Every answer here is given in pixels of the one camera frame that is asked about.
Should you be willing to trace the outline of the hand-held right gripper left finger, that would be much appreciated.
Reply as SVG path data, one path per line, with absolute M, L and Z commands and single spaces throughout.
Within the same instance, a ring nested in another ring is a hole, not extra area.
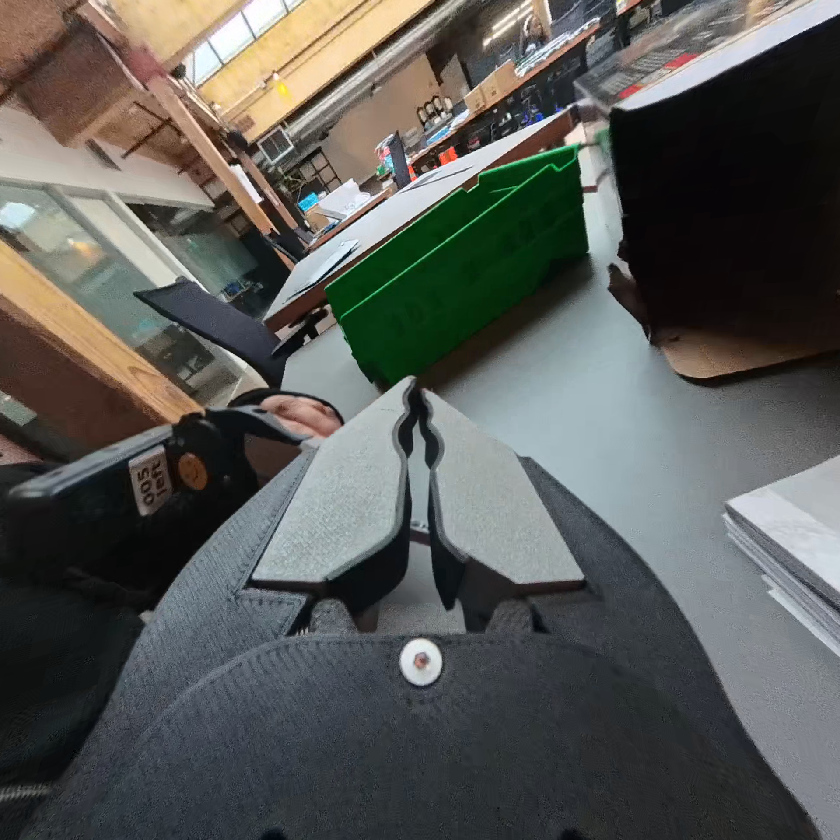
M 320 444 L 251 574 L 255 587 L 338 600 L 358 615 L 402 582 L 416 389 L 407 376 Z

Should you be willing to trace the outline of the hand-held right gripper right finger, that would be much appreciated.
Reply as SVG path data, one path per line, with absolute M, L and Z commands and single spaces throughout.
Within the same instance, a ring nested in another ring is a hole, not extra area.
M 518 455 L 438 395 L 419 393 L 434 582 L 446 609 L 579 590 L 585 574 Z

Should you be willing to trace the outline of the lego instruction booklet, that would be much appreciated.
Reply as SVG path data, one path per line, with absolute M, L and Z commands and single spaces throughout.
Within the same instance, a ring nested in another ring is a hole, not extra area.
M 728 500 L 722 520 L 769 595 L 839 656 L 839 457 Z

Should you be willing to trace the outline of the printed cardboard lego box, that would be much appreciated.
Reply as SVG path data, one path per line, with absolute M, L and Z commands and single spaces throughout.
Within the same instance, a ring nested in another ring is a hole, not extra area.
M 838 15 L 788 3 L 611 111 L 609 289 L 685 380 L 838 353 Z

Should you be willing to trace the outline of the person's left hand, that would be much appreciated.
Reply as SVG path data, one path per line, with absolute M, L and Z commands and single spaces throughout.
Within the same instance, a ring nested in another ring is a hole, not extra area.
M 273 395 L 261 407 L 290 431 L 309 438 L 328 438 L 343 425 L 341 416 L 331 406 L 308 396 Z

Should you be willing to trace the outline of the black office chair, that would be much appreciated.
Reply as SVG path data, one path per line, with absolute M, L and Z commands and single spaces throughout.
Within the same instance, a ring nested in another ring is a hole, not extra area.
M 328 317 L 324 309 L 310 312 L 297 329 L 280 339 L 264 322 L 221 301 L 195 282 L 180 278 L 166 287 L 135 291 L 133 296 L 158 314 L 246 362 L 270 387 L 282 387 L 289 358 L 319 336 Z

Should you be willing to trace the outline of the green plastic bin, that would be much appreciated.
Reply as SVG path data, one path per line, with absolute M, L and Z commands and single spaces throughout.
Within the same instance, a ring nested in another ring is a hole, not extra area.
M 580 145 L 535 154 L 479 174 L 327 286 L 343 322 L 398 277 L 445 291 L 511 272 L 540 280 L 554 261 L 585 251 Z
M 547 266 L 542 278 L 495 275 L 445 291 L 439 281 L 400 276 L 339 322 L 360 371 L 373 384 L 393 385 L 422 373 L 474 333 L 533 294 L 560 266 L 583 258 L 585 250 Z

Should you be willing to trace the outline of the grey sheet on table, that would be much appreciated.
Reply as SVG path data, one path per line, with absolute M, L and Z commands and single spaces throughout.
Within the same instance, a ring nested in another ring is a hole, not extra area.
M 319 284 L 359 248 L 358 239 L 332 240 L 319 251 L 305 258 L 289 275 L 278 296 L 280 305 L 286 306 L 305 291 Z

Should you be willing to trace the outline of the grey table with wooden edge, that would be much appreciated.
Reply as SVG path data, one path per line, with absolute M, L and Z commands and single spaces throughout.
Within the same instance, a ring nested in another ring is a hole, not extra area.
M 444 201 L 447 196 L 458 190 L 468 191 L 476 186 L 482 172 L 564 146 L 566 136 L 574 130 L 579 121 L 578 107 L 573 104 L 549 119 L 536 122 L 507 138 L 490 143 L 425 174 L 418 184 L 388 196 L 355 220 L 336 227 L 307 257 L 336 239 L 358 239 L 358 250 L 318 285 L 283 307 L 278 302 L 280 292 L 269 306 L 264 323 L 273 332 L 278 333 L 296 322 L 326 301 L 325 289 L 330 283 L 409 227 L 432 207 Z

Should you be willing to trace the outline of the wooden workbench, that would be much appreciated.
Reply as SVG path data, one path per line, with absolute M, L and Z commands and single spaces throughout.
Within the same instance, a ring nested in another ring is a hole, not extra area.
M 492 2 L 455 19 L 434 57 L 455 59 L 467 93 L 430 129 L 409 164 L 416 175 L 552 117 L 574 101 L 574 80 L 630 45 L 662 13 L 653 1 Z

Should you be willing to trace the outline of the wall air conditioner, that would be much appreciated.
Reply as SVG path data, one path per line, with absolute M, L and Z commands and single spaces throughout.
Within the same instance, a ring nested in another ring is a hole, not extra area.
M 288 163 L 296 153 L 295 144 L 282 124 L 257 139 L 256 146 L 269 166 Z

